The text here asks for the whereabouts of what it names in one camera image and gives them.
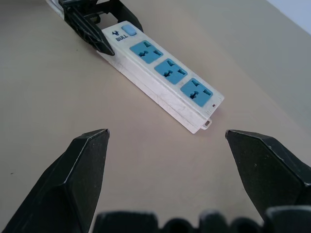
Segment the blue switch button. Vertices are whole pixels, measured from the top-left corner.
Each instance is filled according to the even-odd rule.
[[[127,34],[134,36],[136,35],[136,30],[129,24],[126,24],[124,26],[121,27]]]

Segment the white power strip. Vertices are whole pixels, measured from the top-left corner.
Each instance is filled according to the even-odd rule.
[[[115,56],[99,54],[191,133],[206,130],[224,100],[215,88],[124,21],[102,30]]]

